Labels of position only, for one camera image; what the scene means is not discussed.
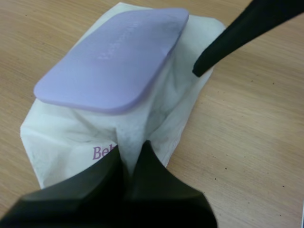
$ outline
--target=purple plastic lid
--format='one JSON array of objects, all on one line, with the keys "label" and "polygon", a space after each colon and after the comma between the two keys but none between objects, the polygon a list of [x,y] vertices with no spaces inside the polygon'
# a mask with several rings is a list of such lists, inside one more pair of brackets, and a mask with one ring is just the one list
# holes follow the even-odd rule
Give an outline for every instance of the purple plastic lid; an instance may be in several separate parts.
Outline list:
[{"label": "purple plastic lid", "polygon": [[188,21],[185,9],[118,14],[70,50],[40,81],[37,99],[96,112],[136,105]]}]

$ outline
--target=wood grain surface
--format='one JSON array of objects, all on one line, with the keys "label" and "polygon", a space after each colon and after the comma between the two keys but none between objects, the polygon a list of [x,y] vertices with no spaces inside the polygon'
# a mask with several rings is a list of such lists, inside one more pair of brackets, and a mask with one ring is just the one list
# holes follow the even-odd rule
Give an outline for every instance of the wood grain surface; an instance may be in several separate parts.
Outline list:
[{"label": "wood grain surface", "polygon": [[[38,189],[19,127],[35,83],[117,0],[0,1],[0,216]],[[249,0],[126,0],[229,25]],[[223,59],[169,170],[203,191],[220,228],[299,228],[304,199],[304,15]]]}]

